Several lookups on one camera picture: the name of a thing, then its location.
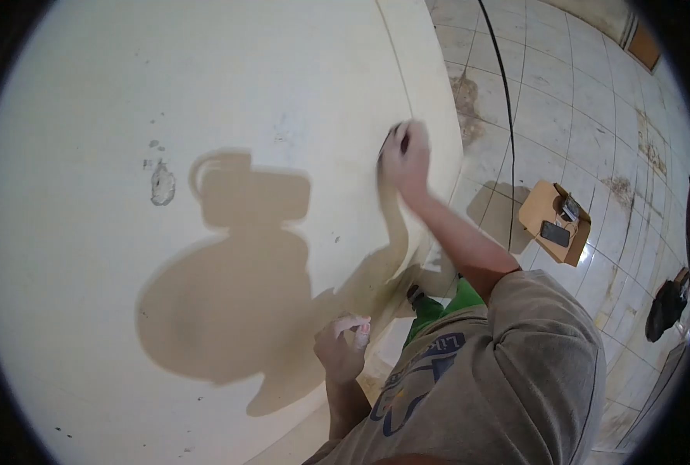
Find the cardboard box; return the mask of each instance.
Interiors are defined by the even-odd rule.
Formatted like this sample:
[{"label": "cardboard box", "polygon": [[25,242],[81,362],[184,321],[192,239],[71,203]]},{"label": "cardboard box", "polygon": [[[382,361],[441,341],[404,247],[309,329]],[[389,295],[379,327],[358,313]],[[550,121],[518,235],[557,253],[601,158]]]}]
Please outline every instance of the cardboard box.
[{"label": "cardboard box", "polygon": [[[565,221],[558,212],[562,211],[562,201],[567,196],[568,192],[557,183],[537,182],[518,211],[518,221],[558,264],[577,266],[585,241],[591,234],[591,217],[581,206],[580,217],[577,220]],[[541,236],[542,222],[545,219],[570,231],[570,244],[567,247],[562,247]]]}]

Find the gray t-shirt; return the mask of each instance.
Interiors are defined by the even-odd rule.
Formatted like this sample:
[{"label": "gray t-shirt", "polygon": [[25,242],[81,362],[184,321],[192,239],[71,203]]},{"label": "gray t-shirt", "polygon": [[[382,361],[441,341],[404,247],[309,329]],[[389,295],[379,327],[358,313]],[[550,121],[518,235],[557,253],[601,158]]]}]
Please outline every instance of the gray t-shirt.
[{"label": "gray t-shirt", "polygon": [[488,307],[452,313],[421,331],[370,415],[305,465],[410,453],[472,464],[582,463],[605,388],[591,317],[543,271],[503,277]]}]

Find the tile floor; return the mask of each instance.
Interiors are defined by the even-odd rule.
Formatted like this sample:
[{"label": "tile floor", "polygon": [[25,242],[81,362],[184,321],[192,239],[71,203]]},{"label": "tile floor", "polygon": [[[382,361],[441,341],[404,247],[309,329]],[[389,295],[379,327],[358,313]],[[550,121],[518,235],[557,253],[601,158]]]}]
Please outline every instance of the tile floor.
[{"label": "tile floor", "polygon": [[[452,209],[499,243],[524,269],[544,269],[575,295],[601,331],[607,399],[589,463],[622,463],[619,442],[681,340],[656,342],[644,325],[657,288],[686,263],[690,121],[665,60],[651,75],[615,42],[536,0],[485,0],[498,38],[516,140],[511,179],[507,104],[477,2],[426,0],[443,49],[462,129],[464,162]],[[559,182],[591,214],[577,267],[558,264],[518,223],[536,181]],[[433,247],[436,296],[452,296],[454,271]]]}]

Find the hand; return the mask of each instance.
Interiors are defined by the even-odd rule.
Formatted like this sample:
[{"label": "hand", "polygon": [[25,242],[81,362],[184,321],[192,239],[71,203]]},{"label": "hand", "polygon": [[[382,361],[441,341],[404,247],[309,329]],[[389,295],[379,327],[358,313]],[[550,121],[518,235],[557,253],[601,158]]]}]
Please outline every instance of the hand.
[{"label": "hand", "polygon": [[[407,146],[403,153],[405,138]],[[428,194],[430,154],[428,129],[422,121],[403,121],[392,129],[384,142],[380,155],[385,178],[408,205]]]},{"label": "hand", "polygon": [[[366,362],[370,321],[368,316],[344,316],[332,321],[314,336],[314,354],[322,362],[327,377],[342,384],[361,374]],[[352,345],[345,340],[346,330],[355,330]]]}]

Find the black cable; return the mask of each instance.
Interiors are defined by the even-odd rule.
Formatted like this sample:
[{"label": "black cable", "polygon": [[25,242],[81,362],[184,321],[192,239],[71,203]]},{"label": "black cable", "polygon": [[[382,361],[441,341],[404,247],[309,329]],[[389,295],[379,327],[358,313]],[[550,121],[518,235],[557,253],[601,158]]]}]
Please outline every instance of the black cable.
[{"label": "black cable", "polygon": [[513,140],[513,111],[510,109],[510,91],[508,90],[508,78],[505,77],[505,68],[503,67],[503,59],[500,58],[500,49],[498,48],[498,40],[495,38],[495,33],[492,31],[492,24],[489,22],[487,10],[485,10],[482,0],[477,0],[482,8],[485,22],[487,23],[487,30],[492,38],[492,44],[495,46],[495,54],[498,55],[498,64],[500,65],[500,75],[503,77],[503,86],[505,87],[505,100],[508,102],[508,125],[510,126],[510,153],[512,161],[510,164],[510,228],[508,232],[508,251],[510,251],[510,242],[513,237],[513,209],[516,207],[516,195],[514,184],[516,183],[516,142]]}]

